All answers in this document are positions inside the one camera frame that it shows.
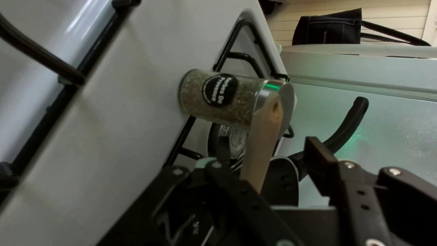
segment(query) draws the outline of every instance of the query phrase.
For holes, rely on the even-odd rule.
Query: black can label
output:
[[[203,100],[207,105],[221,108],[229,105],[234,97],[237,79],[229,74],[207,78],[202,86]]]

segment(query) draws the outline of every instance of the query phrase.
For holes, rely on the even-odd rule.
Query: can label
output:
[[[221,108],[229,105],[234,97],[237,79],[229,74],[217,74],[207,78],[202,86],[203,100],[207,105]]]

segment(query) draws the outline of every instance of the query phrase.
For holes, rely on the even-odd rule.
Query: curved metal rod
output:
[[[323,145],[336,153],[342,145],[352,136],[368,108],[368,100],[364,97],[356,97],[353,105],[346,112],[344,120],[338,128],[323,142]],[[299,168],[299,179],[301,180],[307,175],[307,169],[303,161],[303,151],[288,156],[290,161]]]
[[[9,45],[36,60],[46,68],[62,76],[73,85],[83,85],[84,76],[68,63],[62,61],[35,41],[20,33],[0,13],[0,37]]]

